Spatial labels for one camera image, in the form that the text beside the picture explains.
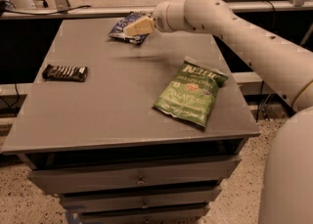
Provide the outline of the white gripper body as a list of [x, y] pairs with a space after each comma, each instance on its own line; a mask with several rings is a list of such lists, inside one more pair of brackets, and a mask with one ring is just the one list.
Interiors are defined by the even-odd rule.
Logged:
[[155, 27], [162, 32], [185, 30], [185, 0], [165, 0], [153, 11]]

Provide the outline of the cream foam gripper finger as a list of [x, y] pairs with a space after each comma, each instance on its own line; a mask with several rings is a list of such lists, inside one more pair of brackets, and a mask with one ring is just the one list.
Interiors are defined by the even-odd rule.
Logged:
[[155, 30], [153, 20], [150, 17], [142, 17], [126, 26], [123, 31], [127, 36], [149, 34]]

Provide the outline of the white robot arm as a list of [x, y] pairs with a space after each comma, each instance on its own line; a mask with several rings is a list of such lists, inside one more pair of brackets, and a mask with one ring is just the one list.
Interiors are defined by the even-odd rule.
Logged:
[[223, 0], [167, 0], [124, 29], [219, 37], [295, 111], [267, 155], [259, 224], [313, 224], [313, 53], [236, 16]]

